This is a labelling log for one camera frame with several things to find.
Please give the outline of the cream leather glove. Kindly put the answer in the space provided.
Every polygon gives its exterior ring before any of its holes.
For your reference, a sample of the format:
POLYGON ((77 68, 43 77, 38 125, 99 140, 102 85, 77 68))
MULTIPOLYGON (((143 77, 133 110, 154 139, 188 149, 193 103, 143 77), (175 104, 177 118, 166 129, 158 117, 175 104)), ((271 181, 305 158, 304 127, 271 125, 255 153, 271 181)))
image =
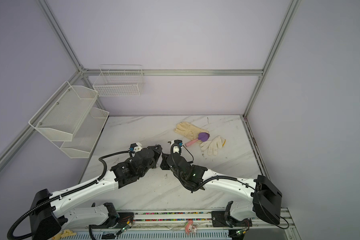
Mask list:
POLYGON ((201 129, 189 122, 180 122, 176 125, 174 132, 189 139, 197 139, 200 133, 209 133, 205 129, 201 129))

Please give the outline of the pink toy figure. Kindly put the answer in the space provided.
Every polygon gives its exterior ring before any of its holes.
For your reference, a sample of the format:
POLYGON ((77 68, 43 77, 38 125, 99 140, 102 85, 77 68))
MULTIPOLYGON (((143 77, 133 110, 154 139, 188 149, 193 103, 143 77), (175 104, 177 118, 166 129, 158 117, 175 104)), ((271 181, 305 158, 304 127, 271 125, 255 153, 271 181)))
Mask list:
POLYGON ((186 226, 185 226, 185 232, 187 235, 195 234, 197 231, 197 226, 194 225, 193 220, 188 220, 186 226))

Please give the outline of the yellow toy figure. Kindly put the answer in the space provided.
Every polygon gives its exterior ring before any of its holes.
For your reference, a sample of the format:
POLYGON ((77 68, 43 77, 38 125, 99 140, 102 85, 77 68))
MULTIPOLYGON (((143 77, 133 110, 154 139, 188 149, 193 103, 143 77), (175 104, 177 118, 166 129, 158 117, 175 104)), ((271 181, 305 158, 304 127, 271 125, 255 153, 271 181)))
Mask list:
POLYGON ((56 234, 52 238, 50 238, 50 240, 60 240, 62 238, 67 238, 67 237, 76 236, 76 235, 77 235, 77 233, 75 233, 71 230, 64 230, 64 231, 56 234))

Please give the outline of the aluminium front rail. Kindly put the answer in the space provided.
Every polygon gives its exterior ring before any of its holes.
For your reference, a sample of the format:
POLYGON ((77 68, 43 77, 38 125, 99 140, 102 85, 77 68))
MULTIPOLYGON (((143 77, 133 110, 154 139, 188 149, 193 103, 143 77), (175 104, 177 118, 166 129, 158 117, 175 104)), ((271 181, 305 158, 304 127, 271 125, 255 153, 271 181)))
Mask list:
POLYGON ((282 209, 280 226, 266 223, 256 217, 252 227, 213 227, 212 211, 223 210, 173 210, 136 211, 132 224, 122 229, 97 229, 90 226, 75 227, 76 236, 61 240, 299 240, 301 239, 287 209, 282 209), (187 235, 185 226, 193 220, 195 234, 187 235))

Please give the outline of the white mesh two-tier shelf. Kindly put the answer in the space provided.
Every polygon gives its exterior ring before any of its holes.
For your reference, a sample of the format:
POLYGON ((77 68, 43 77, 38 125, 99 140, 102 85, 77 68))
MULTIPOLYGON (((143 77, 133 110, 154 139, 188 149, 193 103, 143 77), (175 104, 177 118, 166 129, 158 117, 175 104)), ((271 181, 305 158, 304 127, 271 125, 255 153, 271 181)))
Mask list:
POLYGON ((109 117, 95 106, 98 92, 63 83, 29 125, 71 159, 88 159, 109 117))

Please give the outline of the white knit glove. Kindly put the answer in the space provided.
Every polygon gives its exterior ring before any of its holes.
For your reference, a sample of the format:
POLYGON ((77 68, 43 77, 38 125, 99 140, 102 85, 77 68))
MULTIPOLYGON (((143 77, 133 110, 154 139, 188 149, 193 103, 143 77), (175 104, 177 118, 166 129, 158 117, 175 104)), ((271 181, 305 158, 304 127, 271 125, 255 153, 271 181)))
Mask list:
POLYGON ((226 139, 217 136, 212 140, 208 140, 200 144, 201 151, 209 156, 217 156, 219 149, 225 146, 226 139))

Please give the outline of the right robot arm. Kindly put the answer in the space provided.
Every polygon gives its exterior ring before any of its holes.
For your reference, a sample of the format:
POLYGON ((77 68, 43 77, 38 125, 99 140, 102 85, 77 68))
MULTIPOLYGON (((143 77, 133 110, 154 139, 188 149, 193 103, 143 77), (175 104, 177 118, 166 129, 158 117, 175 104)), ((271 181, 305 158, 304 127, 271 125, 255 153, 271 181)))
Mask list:
POLYGON ((226 206, 228 221, 258 219, 277 226, 281 222, 282 192, 266 176, 241 179, 219 174, 206 167, 187 162, 179 153, 163 154, 162 170, 170 170, 188 191, 213 190, 239 198, 226 206))

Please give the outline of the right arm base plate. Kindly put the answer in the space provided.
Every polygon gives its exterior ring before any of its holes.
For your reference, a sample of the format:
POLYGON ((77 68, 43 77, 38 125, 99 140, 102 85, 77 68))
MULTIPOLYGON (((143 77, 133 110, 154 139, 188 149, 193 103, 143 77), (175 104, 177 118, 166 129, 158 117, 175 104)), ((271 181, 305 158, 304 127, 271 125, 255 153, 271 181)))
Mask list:
POLYGON ((242 221, 238 221, 230 216, 230 214, 224 211, 212 211, 212 224, 213 227, 252 227, 253 223, 251 219, 244 219, 242 221))

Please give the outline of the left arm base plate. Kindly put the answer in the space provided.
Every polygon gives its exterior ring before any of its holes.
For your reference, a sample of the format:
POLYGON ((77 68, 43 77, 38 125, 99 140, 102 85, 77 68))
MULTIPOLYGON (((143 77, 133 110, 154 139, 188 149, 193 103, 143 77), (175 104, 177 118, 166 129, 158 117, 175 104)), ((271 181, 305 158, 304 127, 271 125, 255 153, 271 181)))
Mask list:
POLYGON ((115 221, 114 225, 109 229, 122 229, 127 223, 132 224, 134 221, 135 214, 133 212, 121 212, 119 218, 115 221))

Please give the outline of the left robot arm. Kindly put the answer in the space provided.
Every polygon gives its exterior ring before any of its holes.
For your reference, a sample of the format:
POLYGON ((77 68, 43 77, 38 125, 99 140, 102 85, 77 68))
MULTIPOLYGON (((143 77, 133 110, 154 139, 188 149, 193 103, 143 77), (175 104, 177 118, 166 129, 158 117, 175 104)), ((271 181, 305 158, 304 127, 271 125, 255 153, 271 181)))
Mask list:
POLYGON ((127 151, 129 158, 107 168, 105 157, 99 160, 104 169, 100 176, 69 189, 36 193, 31 205, 30 225, 33 240, 48 240, 64 229, 90 226, 97 229, 124 227, 132 216, 123 218, 113 203, 80 209, 78 206, 104 193, 135 183, 156 167, 161 145, 127 151))

